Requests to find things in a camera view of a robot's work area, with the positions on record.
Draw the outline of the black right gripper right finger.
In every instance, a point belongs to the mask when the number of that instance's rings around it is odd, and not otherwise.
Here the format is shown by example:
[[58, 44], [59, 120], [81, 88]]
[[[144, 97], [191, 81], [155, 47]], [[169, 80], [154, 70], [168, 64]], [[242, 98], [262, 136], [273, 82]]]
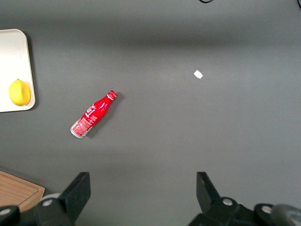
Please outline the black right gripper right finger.
[[196, 196], [201, 208], [190, 226], [255, 226], [254, 212], [229, 197], [221, 197], [206, 172], [198, 172]]

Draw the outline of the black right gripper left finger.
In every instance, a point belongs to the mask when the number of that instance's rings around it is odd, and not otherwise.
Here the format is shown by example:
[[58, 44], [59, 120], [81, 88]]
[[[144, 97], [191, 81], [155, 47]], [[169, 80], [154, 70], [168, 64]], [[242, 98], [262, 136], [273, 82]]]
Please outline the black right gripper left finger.
[[38, 226], [73, 226], [91, 195], [90, 174], [79, 173], [60, 194], [43, 198], [34, 208]]

